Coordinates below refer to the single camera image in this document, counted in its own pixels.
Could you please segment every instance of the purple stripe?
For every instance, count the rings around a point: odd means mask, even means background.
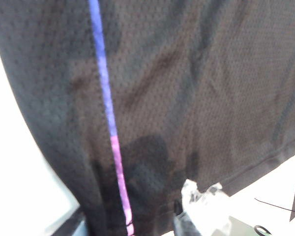
[[[105,53],[105,42],[102,28],[102,20],[100,15],[100,8],[98,0],[88,0],[90,8],[90,16],[92,21],[93,38],[96,49],[97,65],[100,76],[100,83],[103,93],[103,101],[105,105],[105,113],[108,122],[109,132],[111,136],[111,145],[114,155],[116,174],[118,180],[119,193],[123,212],[126,219],[126,228],[128,235],[134,234],[134,227],[132,224],[132,211],[130,201],[127,193],[126,183],[123,174],[121,152],[119,146],[119,140],[117,135],[117,128],[114,115],[113,100],[111,95],[111,89],[109,85],[109,75],[107,69],[107,60]]]

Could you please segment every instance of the black mesh fabric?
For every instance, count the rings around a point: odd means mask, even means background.
[[[295,0],[100,8],[137,236],[172,229],[186,178],[233,194],[295,154]],[[0,0],[0,54],[93,235],[126,235],[88,1]]]

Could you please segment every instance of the pink stripe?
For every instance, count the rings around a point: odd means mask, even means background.
[[[114,161],[116,166],[116,174],[117,174],[122,207],[123,207],[124,215],[126,217],[128,236],[130,236],[134,234],[134,227],[132,223],[132,212],[131,212],[130,201],[129,201],[129,197],[128,197],[128,193],[126,189],[126,182],[124,180],[124,175],[123,175],[123,167],[122,167],[118,135],[111,136],[110,141],[112,144],[112,150],[113,150]]]

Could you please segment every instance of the white surface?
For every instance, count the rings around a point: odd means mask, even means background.
[[[255,226],[262,225],[275,236],[295,234],[291,212],[256,201],[292,209],[295,195],[295,156],[258,181],[231,196],[231,216]]]
[[[0,60],[0,236],[49,235],[77,206],[34,142]]]

